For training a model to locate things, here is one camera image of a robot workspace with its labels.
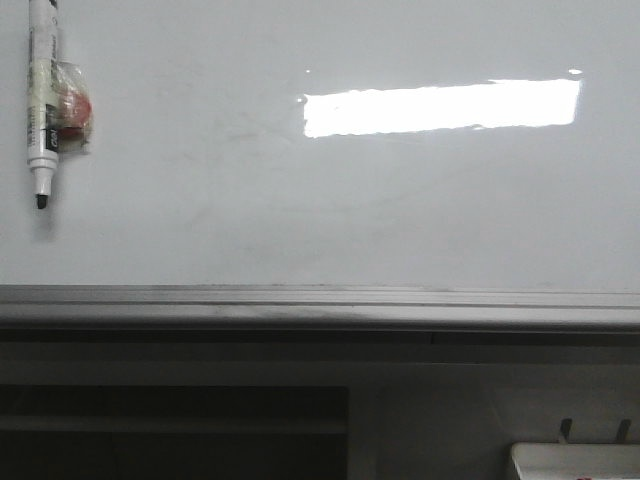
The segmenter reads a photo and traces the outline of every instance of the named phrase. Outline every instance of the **white surface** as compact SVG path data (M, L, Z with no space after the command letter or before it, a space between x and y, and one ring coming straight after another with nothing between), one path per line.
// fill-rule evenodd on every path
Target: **white surface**
M640 2L61 0L95 136L46 212L27 4L0 2L0 283L640 290ZM570 125L304 133L305 95L570 69Z
M514 446L514 480L640 479L638 445Z

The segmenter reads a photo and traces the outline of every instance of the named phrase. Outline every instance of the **whiteboard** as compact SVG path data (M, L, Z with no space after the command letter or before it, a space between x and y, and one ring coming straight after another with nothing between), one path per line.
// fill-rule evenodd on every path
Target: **whiteboard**
M0 2L2 284L640 289L635 0L59 3L95 133L37 211L28 2ZM305 129L314 98L505 79L579 79L574 118Z

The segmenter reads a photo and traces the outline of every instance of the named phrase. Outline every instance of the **dry erase marker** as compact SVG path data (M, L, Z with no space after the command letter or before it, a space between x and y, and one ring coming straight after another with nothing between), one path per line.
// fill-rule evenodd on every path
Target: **dry erase marker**
M28 165L39 209L47 206L58 169L57 0L29 0Z

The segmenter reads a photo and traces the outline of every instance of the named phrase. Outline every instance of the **plastic bag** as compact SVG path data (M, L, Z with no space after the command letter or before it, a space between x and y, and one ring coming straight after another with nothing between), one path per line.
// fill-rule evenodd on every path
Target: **plastic bag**
M58 138L61 152L86 151L93 126L93 108L80 67L57 63Z

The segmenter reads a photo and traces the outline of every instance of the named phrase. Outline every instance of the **metal ledge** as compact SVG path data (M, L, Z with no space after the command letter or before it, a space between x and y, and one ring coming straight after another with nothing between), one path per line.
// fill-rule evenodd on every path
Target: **metal ledge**
M640 334L640 294L2 286L0 328Z

